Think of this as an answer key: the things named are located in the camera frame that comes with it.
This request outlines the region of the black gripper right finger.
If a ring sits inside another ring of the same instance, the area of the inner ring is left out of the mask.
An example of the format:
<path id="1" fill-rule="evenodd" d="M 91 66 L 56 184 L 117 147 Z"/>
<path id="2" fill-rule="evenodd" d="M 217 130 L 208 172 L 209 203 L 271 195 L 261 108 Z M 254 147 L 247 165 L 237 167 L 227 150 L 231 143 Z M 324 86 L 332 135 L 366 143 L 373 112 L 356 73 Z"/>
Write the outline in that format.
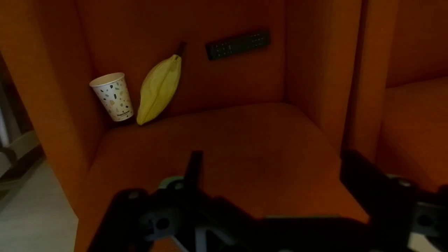
<path id="1" fill-rule="evenodd" d="M 446 185 L 429 192 L 408 178 L 387 175 L 356 150 L 342 154 L 339 178 L 370 216 L 377 252 L 412 252 L 413 234 L 423 235 L 439 252 L 448 252 Z"/>

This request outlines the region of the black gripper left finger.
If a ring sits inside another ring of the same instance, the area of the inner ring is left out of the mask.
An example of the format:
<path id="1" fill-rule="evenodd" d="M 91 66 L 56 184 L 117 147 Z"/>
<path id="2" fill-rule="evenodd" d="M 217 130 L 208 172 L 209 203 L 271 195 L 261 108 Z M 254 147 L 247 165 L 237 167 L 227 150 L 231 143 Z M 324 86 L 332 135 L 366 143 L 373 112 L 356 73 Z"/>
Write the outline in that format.
<path id="1" fill-rule="evenodd" d="M 124 189 L 111 200 L 89 252 L 152 252 L 173 238 L 184 252 L 244 252 L 222 228 L 222 202 L 199 188 L 203 153 L 194 151 L 181 179 L 149 193 Z"/>

